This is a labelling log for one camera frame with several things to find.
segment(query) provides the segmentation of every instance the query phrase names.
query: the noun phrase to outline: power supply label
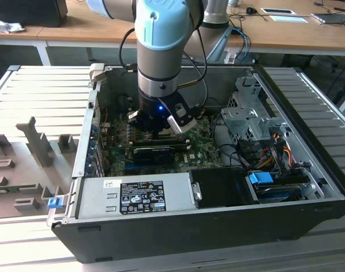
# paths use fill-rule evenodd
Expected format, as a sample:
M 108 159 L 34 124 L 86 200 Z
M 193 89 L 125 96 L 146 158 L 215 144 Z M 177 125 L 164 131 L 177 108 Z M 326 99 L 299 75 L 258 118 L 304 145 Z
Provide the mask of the power supply label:
M 166 211 L 162 181 L 121 184 L 120 213 L 141 214 Z

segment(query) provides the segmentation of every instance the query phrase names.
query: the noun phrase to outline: robotic arm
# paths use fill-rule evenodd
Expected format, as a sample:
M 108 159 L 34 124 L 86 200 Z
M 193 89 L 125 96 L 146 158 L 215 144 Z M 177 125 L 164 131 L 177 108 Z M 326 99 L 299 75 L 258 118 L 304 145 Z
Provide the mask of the robotic arm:
M 134 22 L 137 36 L 140 108 L 129 123 L 158 132 L 171 126 L 178 134 L 196 124 L 200 106 L 189 108 L 178 85 L 184 52 L 216 61 L 232 31 L 226 14 L 228 0 L 87 0 L 92 11 L 112 19 Z

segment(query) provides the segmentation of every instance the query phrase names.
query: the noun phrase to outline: motherboard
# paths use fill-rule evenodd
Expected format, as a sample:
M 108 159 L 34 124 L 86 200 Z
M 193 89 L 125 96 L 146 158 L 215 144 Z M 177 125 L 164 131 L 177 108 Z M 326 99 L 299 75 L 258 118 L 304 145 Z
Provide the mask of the motherboard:
M 110 176 L 181 173 L 195 168 L 222 167 L 211 138 L 208 117 L 182 135 L 165 129 L 158 139 L 128 125 L 120 116 L 111 122 L 108 143 Z

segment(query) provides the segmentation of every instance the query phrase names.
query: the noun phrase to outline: white cloth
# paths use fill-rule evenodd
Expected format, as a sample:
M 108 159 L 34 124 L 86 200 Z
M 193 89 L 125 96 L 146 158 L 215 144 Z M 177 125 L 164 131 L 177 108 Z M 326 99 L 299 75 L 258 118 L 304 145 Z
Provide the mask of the white cloth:
M 25 28 L 23 28 L 19 23 L 5 23 L 3 21 L 0 21 L 0 31 L 6 34 L 23 30 L 25 30 Z

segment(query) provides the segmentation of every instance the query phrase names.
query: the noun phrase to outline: wooden desk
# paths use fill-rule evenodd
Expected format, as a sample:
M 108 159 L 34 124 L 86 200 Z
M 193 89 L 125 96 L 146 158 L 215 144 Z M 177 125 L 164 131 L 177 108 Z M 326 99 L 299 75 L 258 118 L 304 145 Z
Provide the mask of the wooden desk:
M 21 33 L 0 33 L 0 44 L 33 45 L 37 47 L 43 65 L 50 65 L 46 47 L 72 46 L 86 47 L 89 59 L 91 48 L 117 48 L 132 23 L 111 20 L 93 13 L 86 2 L 66 0 L 68 17 L 60 28 L 28 27 Z M 313 5 L 313 0 L 245 0 L 254 5 L 260 14 L 261 7 L 292 9 L 298 15 L 325 13 L 326 10 Z M 345 3 L 325 0 L 324 4 L 334 11 L 334 7 L 345 8 Z M 228 9 L 245 14 L 246 6 Z M 246 16 L 242 22 L 244 32 L 251 38 L 251 52 L 288 53 L 345 56 L 345 26 L 320 25 L 314 18 L 305 18 L 308 23 L 275 22 L 265 16 Z M 237 19 L 232 19 L 239 26 Z M 242 38 L 232 35 L 226 50 L 227 62 L 231 62 L 240 47 Z M 131 34 L 125 43 L 126 48 L 136 47 L 136 36 Z
M 276 8 L 293 10 L 297 15 L 310 16 L 311 13 L 326 13 L 326 9 L 313 5 L 313 0 L 245 0 L 245 3 L 252 4 L 261 15 L 265 14 L 260 8 Z M 325 0 L 324 4 L 332 12 L 337 12 L 334 7 L 345 9 L 345 3 Z M 237 8 L 229 8 L 229 13 L 246 14 L 246 5 Z M 317 50 L 330 53 L 330 51 L 345 51 L 345 25 L 320 25 L 320 22 L 313 18 L 304 18 L 308 23 L 275 22 L 269 16 L 245 16 L 242 26 L 245 34 L 251 38 L 251 50 L 270 48 L 272 53 L 278 50 Z M 239 20 L 233 19 L 236 26 Z M 240 46 L 241 43 L 231 38 L 228 46 Z
M 133 28 L 133 23 L 111 20 L 92 12 L 86 2 L 66 0 L 66 3 L 66 22 L 60 28 L 43 28 L 38 34 L 39 40 L 119 43 Z M 136 43 L 136 36 L 131 34 L 126 42 Z
M 43 27 L 28 26 L 20 32 L 11 32 L 10 34 L 0 32 L 0 39 L 37 40 L 37 35 L 42 29 Z

